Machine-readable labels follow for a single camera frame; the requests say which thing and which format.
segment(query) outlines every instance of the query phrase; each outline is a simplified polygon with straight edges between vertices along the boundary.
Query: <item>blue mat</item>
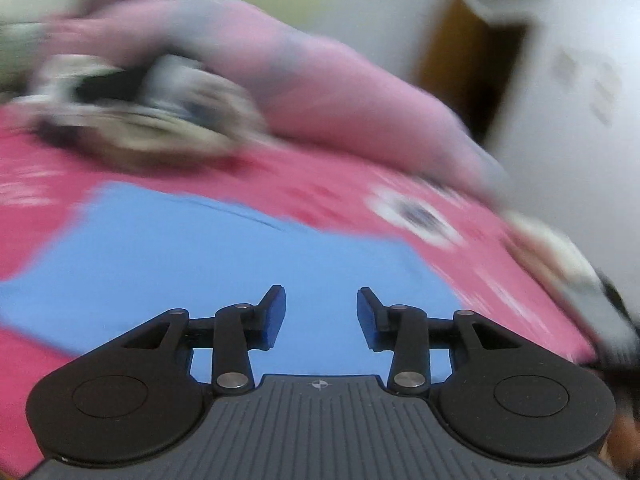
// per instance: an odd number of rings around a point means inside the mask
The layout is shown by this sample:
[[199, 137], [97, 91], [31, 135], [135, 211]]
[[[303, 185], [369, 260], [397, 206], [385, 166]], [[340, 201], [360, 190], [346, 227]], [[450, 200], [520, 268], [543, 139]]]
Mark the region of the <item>blue mat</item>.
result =
[[[2, 322], [82, 354], [170, 308], [213, 316], [257, 303], [283, 285], [287, 315], [276, 345], [252, 351], [265, 373], [379, 374], [392, 355], [366, 346], [356, 294], [369, 286], [385, 304], [451, 318], [452, 291], [402, 242], [315, 231], [241, 205], [108, 184], [81, 219], [23, 275], [0, 285]], [[432, 376], [449, 375], [446, 352], [432, 352]], [[210, 381], [210, 351], [191, 373]]]

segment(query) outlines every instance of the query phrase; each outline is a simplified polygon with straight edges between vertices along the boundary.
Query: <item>pile of clothes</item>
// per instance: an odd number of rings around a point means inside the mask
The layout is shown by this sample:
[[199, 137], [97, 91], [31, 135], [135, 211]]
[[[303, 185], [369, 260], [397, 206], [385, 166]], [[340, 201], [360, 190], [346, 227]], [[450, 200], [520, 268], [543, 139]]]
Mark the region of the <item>pile of clothes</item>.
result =
[[128, 69], [53, 56], [31, 95], [14, 104], [46, 143], [126, 173], [198, 168], [267, 132], [242, 87], [171, 55]]

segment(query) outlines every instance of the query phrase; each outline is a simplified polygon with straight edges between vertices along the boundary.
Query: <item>pink bedsheet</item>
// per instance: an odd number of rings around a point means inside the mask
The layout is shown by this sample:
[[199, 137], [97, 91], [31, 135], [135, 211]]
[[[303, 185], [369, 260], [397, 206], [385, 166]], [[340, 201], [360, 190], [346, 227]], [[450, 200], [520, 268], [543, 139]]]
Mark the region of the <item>pink bedsheet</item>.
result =
[[[569, 359], [591, 354], [574, 325], [502, 247], [505, 226], [488, 209], [352, 156], [316, 149], [254, 148], [198, 175], [131, 178], [0, 128], [0, 279], [23, 269], [105, 180], [241, 202], [324, 230], [401, 237], [468, 308]], [[402, 197], [432, 207], [448, 235], [420, 237], [385, 214]], [[69, 359], [0, 328], [0, 469], [20, 475], [41, 458], [24, 403], [39, 378]]]

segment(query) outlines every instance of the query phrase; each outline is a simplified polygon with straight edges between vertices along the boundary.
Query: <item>light blue fabric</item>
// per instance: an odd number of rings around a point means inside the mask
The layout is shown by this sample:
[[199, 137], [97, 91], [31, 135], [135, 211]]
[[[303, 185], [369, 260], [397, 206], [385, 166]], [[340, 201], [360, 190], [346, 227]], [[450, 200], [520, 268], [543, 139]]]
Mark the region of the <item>light blue fabric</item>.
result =
[[[379, 374], [392, 355], [367, 348], [356, 295], [369, 286], [386, 304], [451, 318], [450, 288], [407, 245], [315, 231], [242, 205], [109, 184], [82, 219], [23, 275], [0, 286], [2, 322], [74, 353], [87, 352], [170, 308], [213, 316], [257, 303], [283, 285], [287, 314], [276, 345], [252, 351], [265, 373]], [[432, 352], [434, 380], [450, 373]], [[210, 351], [192, 374], [210, 381]]]

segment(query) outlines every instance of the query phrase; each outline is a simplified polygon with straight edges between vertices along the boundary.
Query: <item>doorway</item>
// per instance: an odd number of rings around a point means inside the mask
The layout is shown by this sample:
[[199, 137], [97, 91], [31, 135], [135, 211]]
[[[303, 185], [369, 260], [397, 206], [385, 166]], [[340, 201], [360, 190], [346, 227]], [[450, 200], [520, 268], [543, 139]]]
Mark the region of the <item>doorway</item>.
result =
[[489, 25], [453, 0], [433, 34], [418, 85], [455, 111], [485, 146], [529, 25]]

